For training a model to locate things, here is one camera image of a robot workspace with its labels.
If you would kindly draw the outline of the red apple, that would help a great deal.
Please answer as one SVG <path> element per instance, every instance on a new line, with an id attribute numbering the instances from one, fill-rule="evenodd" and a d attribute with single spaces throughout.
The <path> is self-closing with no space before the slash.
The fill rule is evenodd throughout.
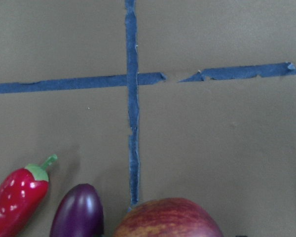
<path id="1" fill-rule="evenodd" d="M 151 200 L 129 211 L 114 237 L 222 237 L 215 220 L 198 204 L 179 197 Z"/>

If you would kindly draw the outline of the purple eggplant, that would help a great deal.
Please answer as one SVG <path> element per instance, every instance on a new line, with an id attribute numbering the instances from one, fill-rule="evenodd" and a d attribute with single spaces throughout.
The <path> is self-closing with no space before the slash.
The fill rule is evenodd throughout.
<path id="1" fill-rule="evenodd" d="M 51 237 L 104 236 L 104 210 L 96 189 L 79 184 L 61 200 L 54 216 Z"/>

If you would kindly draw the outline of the red chili pepper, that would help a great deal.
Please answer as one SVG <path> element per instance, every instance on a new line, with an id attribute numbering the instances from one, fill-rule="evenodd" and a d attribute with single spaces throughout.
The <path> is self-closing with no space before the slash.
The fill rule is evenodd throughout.
<path id="1" fill-rule="evenodd" d="M 58 157 L 28 164 L 10 173 L 0 185 L 0 237 L 15 237 L 27 225 L 49 189 L 47 168 Z"/>

